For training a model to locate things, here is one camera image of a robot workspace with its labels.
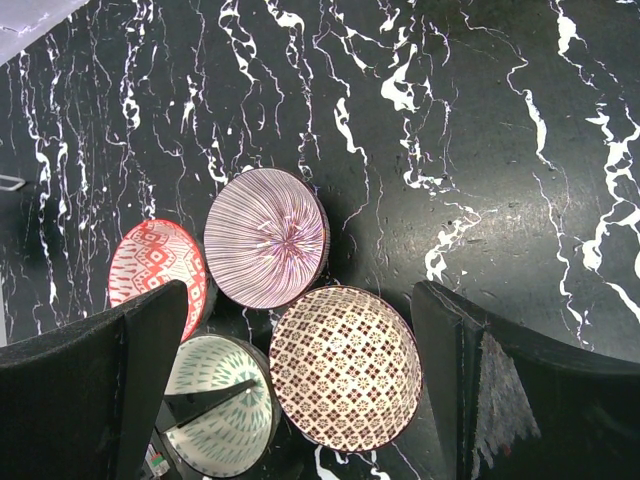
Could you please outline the green patterned bowl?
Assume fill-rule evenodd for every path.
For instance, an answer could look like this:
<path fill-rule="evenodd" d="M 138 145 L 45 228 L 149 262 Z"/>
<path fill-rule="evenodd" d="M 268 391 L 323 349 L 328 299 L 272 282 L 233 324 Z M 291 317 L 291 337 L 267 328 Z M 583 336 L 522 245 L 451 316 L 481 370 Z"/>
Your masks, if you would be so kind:
<path fill-rule="evenodd" d="M 248 342 L 201 335 L 178 349 L 159 430 L 193 470 L 233 478 L 266 453 L 281 418 L 266 356 Z"/>

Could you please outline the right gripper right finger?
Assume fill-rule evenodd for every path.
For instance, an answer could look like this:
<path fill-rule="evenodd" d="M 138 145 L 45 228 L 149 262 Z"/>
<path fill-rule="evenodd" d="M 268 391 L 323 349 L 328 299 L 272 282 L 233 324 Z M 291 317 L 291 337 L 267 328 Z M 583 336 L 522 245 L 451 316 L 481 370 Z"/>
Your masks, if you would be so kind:
<path fill-rule="evenodd" d="M 639 366 L 571 346 L 433 281 L 411 321 L 450 479 L 635 479 Z"/>

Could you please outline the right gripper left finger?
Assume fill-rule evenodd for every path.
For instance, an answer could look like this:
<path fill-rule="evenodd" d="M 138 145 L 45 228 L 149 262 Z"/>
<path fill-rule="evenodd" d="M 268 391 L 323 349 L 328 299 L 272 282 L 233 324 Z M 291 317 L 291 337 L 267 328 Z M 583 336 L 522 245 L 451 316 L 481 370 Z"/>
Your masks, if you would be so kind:
<path fill-rule="evenodd" d="M 139 478 L 187 313 L 172 280 L 2 348 L 2 478 Z"/>

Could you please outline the red patterned bowl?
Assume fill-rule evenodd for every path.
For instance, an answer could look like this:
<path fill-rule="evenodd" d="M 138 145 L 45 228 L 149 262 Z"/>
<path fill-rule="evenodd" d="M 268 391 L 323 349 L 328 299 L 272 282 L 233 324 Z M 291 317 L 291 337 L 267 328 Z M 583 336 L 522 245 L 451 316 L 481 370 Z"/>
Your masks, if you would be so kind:
<path fill-rule="evenodd" d="M 209 286 L 204 256 L 180 225 L 146 220 L 132 228 L 115 250 L 108 275 L 110 305 L 118 306 L 171 280 L 187 287 L 188 313 L 181 338 L 186 341 L 205 312 Z"/>

